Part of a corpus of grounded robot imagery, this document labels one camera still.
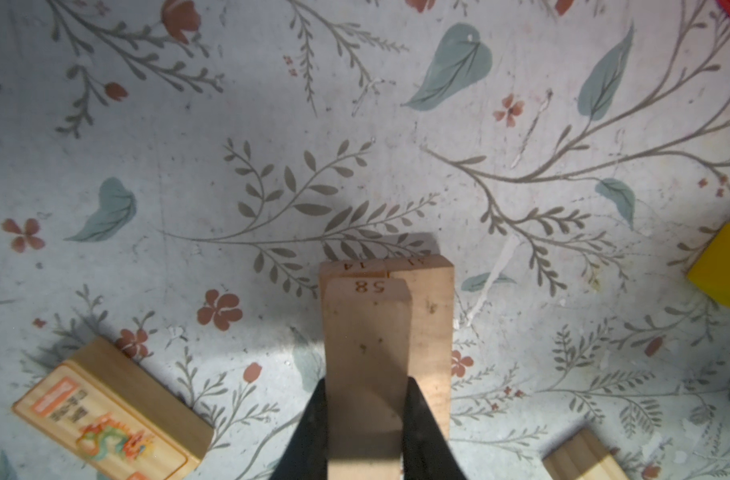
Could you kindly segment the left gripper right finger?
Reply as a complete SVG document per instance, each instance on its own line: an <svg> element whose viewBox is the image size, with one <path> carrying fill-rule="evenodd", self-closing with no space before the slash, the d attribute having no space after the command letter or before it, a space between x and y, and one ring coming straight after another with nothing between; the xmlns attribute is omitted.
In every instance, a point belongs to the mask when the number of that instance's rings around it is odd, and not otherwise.
<svg viewBox="0 0 730 480"><path fill-rule="evenodd" d="M413 377L407 382L402 457L405 480L467 479Z"/></svg>

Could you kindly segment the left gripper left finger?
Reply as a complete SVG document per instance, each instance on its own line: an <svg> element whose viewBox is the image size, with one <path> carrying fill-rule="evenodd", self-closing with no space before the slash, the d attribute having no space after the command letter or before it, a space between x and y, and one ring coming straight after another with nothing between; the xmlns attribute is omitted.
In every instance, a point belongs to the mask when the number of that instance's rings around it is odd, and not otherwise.
<svg viewBox="0 0 730 480"><path fill-rule="evenodd" d="M328 470L326 382L320 379L271 480L326 480Z"/></svg>

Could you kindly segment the grooved light wood block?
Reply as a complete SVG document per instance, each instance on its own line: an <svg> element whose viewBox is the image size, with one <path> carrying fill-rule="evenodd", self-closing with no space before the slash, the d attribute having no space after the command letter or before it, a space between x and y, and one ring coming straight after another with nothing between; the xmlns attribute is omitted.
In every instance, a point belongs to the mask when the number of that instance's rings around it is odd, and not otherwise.
<svg viewBox="0 0 730 480"><path fill-rule="evenodd" d="M542 460L554 480L628 480L610 450L584 428Z"/></svg>

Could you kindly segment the plain wood block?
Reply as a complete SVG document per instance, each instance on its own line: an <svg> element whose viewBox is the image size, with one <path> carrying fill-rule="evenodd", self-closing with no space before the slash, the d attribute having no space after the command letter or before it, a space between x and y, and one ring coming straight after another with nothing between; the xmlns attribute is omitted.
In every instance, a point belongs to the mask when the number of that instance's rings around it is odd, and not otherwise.
<svg viewBox="0 0 730 480"><path fill-rule="evenodd" d="M406 282L412 296L408 375L414 378L447 438L451 422L454 265L441 255L391 258L388 276Z"/></svg>
<svg viewBox="0 0 730 480"><path fill-rule="evenodd" d="M320 293L326 290L326 285L334 278L387 278L388 272L383 260L343 260L323 262L319 268Z"/></svg>

